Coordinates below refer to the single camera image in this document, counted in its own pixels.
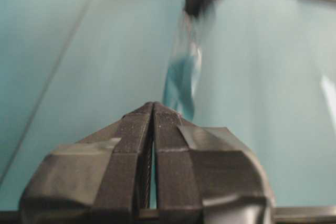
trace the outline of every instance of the clear plastic tube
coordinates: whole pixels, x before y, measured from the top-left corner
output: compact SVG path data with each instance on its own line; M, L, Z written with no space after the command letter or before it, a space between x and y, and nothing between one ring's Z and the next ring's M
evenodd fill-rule
M188 120L194 117L194 97L202 68L201 39L207 20L205 15L196 19L183 13L166 75L163 103Z

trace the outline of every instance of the teal background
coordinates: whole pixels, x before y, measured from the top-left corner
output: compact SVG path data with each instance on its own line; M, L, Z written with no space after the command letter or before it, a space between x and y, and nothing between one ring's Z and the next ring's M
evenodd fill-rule
M162 100L183 2L0 0L0 174L24 134L1 210L17 208L51 149ZM203 45L194 123L227 126L245 142L280 206L336 202L335 128L321 89L323 76L336 81L335 16L317 0L218 0Z

